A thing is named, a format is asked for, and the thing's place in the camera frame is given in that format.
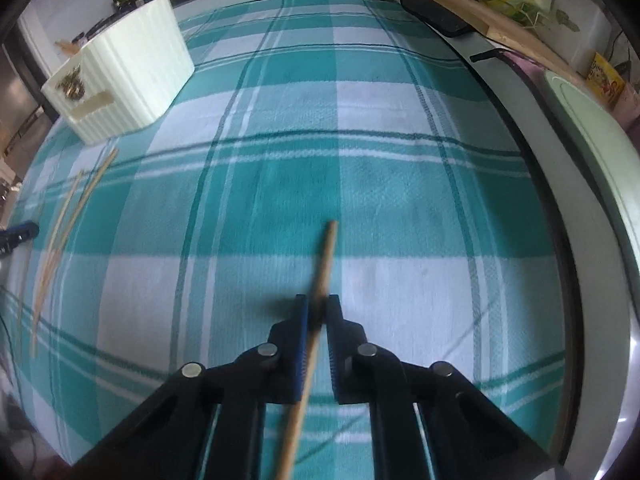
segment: white ribbed box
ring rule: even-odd
[[[84,95],[60,80],[79,67]],[[153,0],[92,38],[42,87],[85,144],[149,126],[164,114],[194,66],[169,0]]]

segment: white container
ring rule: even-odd
[[[578,30],[563,25],[563,16]],[[611,24],[591,0],[554,0],[548,27],[536,28],[536,32],[576,72],[586,76],[595,53],[603,54],[607,48]]]
[[[73,100],[58,84],[78,67],[84,93]],[[97,144],[160,118],[193,70],[171,3],[153,0],[92,38],[42,91],[78,137]]]

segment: cutting board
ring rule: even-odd
[[[519,24],[475,0],[434,0],[458,15],[489,40],[537,61],[549,70],[584,87],[584,79],[558,54]]]

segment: black cable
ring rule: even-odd
[[[607,61],[611,61],[611,58],[613,57],[613,51],[616,48],[616,41],[622,35],[623,32],[624,32],[624,30],[620,29],[620,32],[613,39],[613,43],[611,43],[611,52],[609,53],[609,57],[607,58]]]
[[[22,396],[22,388],[20,387],[20,377],[18,377],[18,371],[15,367],[14,345],[11,342],[11,335],[9,334],[9,329],[7,328],[6,323],[4,322],[4,317],[2,317],[2,314],[0,314],[0,321],[2,322],[2,326],[4,327],[4,332],[6,333],[6,340],[9,343],[9,354],[11,356],[11,366],[14,368],[15,386],[18,389],[20,406],[22,409],[24,409],[24,397]],[[33,431],[29,432],[29,437],[31,439],[31,445],[33,446],[33,458],[31,459],[31,466],[29,468],[28,475],[33,476],[33,471],[34,469],[36,469],[36,462],[37,462],[36,441],[33,437]]]

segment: plaid tablecloth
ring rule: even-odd
[[[41,232],[28,265],[25,246],[2,263],[2,314],[52,446],[73,462],[184,362],[264,341],[308,292],[332,218],[345,316],[405,361],[453,362],[548,446],[564,374],[554,250],[520,152],[456,54],[377,0],[263,0],[180,26],[197,67],[166,115],[92,148],[57,123],[17,203],[14,222]],[[49,231],[112,146],[31,359]],[[269,406],[264,478],[281,421]],[[326,340],[296,478],[372,478],[367,409],[333,402]]]

